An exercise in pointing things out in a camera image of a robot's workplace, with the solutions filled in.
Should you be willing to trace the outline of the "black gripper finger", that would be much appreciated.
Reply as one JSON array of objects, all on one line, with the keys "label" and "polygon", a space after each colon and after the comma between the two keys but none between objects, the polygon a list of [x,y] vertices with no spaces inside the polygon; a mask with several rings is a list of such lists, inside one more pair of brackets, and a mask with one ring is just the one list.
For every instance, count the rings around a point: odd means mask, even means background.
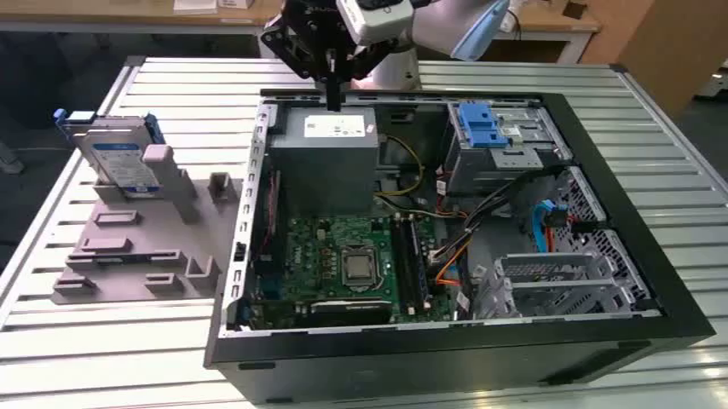
[{"label": "black gripper finger", "polygon": [[399,40],[389,38],[356,51],[356,44],[347,40],[335,49],[335,111],[340,110],[344,100],[341,89],[352,79],[360,80],[383,61],[399,45]]},{"label": "black gripper finger", "polygon": [[313,80],[325,94],[325,108],[333,112],[335,75],[327,54],[329,48],[320,42],[321,33],[312,21],[272,19],[264,26],[260,39],[295,74]]}]

